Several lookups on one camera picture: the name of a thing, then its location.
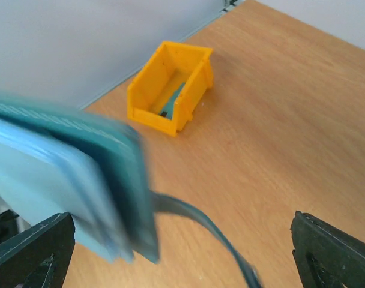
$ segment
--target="yellow plastic container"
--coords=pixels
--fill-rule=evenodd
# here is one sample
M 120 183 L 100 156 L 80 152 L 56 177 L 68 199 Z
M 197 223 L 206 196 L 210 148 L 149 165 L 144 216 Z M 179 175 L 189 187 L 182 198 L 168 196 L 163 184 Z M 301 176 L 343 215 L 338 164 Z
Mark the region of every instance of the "yellow plastic container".
M 212 51 L 164 41 L 128 87 L 128 117 L 176 136 L 213 85 Z

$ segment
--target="blue face mask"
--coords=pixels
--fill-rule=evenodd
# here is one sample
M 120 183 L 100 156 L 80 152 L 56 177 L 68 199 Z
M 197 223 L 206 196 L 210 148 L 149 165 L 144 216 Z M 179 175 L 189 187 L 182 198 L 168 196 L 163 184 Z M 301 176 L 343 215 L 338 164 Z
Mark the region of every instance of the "blue face mask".
M 160 253 L 154 213 L 178 214 L 207 228 L 233 254 L 249 287 L 261 287 L 255 270 L 204 213 L 176 198 L 149 189 L 140 137 L 134 129 L 86 112 L 1 94 L 0 120 L 0 131 L 4 132 L 4 138 L 11 137 L 10 133 L 17 133 L 19 137 L 14 139 L 32 139 L 30 146 L 21 141 L 21 146 L 13 148 L 21 161 L 29 159 L 32 161 L 29 167 L 34 165 L 37 171 L 43 170 L 45 165 L 46 169 L 50 167 L 52 172 L 43 176 L 53 184 L 60 180 L 66 182 L 64 179 L 71 183 L 65 190 L 71 193 L 56 199 L 53 199 L 53 193 L 45 185 L 37 186 L 30 201 L 35 201 L 37 205 L 41 201 L 42 207 L 50 206 L 51 209 L 43 209 L 47 214 L 70 212 L 76 225 L 76 240 L 86 243 L 84 245 L 91 250 L 108 260 L 119 256 L 131 260 L 133 249 L 156 263 Z M 0 140 L 0 143 L 0 147 L 12 149 L 11 143 L 6 140 Z M 50 154 L 50 160 L 46 159 L 49 164 L 44 165 L 43 161 L 37 160 L 37 155 L 33 157 L 31 154 L 35 150 L 45 150 L 46 154 Z M 6 165 L 3 159 L 0 158 L 0 165 Z M 67 163 L 67 169 L 58 164 L 63 162 Z M 18 175 L 12 175 L 13 179 L 17 179 Z M 89 181 L 85 184 L 90 186 L 81 187 L 81 179 L 86 178 Z M 0 187 L 1 197 L 4 191 L 10 191 L 10 187 Z M 65 205 L 64 199 L 70 195 L 72 201 L 65 201 L 68 204 Z M 15 194 L 9 195 L 8 200 L 4 200 L 8 203 L 14 201 L 15 197 Z M 8 204 L 16 212 L 23 210 L 20 202 L 14 206 Z M 23 218 L 31 217 L 34 220 L 30 224 L 37 224 L 43 217 L 50 216 L 40 214 L 34 218 L 28 209 L 24 213 L 21 214 Z M 102 223 L 100 228 L 97 228 L 98 223 Z

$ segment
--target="wooden surface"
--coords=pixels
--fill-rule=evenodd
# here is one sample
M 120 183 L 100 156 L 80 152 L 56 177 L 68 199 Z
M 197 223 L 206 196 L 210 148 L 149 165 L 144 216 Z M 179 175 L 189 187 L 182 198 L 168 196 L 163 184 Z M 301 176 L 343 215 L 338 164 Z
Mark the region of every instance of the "wooden surface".
M 207 213 L 265 287 L 301 287 L 300 210 L 365 242 L 365 52 L 247 1 L 188 43 L 213 47 L 214 87 L 173 138 L 144 137 L 152 187 Z M 89 110 L 128 122 L 129 82 Z M 158 216 L 161 262 L 113 265 L 77 245 L 65 288 L 245 287 L 198 224 Z

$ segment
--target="teal object inside bin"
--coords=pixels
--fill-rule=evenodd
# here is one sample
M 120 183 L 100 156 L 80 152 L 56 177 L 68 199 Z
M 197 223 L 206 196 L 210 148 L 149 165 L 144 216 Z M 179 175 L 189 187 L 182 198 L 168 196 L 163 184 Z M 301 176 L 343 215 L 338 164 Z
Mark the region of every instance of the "teal object inside bin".
M 180 85 L 180 87 L 172 94 L 171 98 L 168 100 L 168 102 L 162 108 L 162 110 L 159 114 L 160 116 L 172 120 L 173 107 L 175 106 L 175 101 L 176 101 L 177 97 L 180 95 L 181 90 L 183 90 L 184 85 L 185 85 L 185 82 L 183 82 Z

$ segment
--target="light blue fabric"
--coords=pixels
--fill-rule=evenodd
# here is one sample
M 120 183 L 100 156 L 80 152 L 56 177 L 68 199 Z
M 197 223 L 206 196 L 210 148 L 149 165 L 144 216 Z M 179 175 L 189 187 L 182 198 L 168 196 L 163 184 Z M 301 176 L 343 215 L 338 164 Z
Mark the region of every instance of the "light blue fabric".
M 29 224 L 70 212 L 75 238 L 107 260 L 133 252 L 94 160 L 78 149 L 0 119 L 0 196 Z

